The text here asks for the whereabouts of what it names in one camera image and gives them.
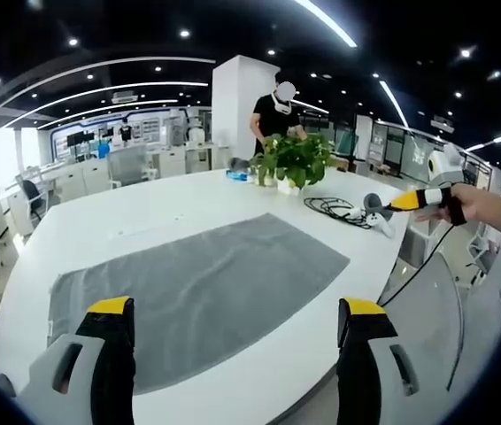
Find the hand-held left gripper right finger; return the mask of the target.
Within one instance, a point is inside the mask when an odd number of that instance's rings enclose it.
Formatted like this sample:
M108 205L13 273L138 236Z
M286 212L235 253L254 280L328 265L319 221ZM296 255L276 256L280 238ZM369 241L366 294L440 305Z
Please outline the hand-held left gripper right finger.
M373 301L339 300L338 424L422 424L422 367Z

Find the person's right hand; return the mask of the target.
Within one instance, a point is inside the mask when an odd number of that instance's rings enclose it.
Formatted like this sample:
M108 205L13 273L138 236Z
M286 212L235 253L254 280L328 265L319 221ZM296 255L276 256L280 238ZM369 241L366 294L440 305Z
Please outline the person's right hand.
M450 186L449 192L451 199L457 199L461 203L462 215L465 221L476 220L492 227L501 224L501 216L495 211L501 197L465 183L456 183ZM428 220L444 220L451 224L454 223L454 218L447 206L416 216L416 221Z

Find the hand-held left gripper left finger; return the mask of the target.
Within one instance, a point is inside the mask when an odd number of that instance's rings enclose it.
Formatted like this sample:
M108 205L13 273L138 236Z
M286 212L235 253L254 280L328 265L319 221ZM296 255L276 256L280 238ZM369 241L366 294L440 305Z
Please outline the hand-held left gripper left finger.
M29 368L15 397L34 424L132 424L135 301L102 299Z

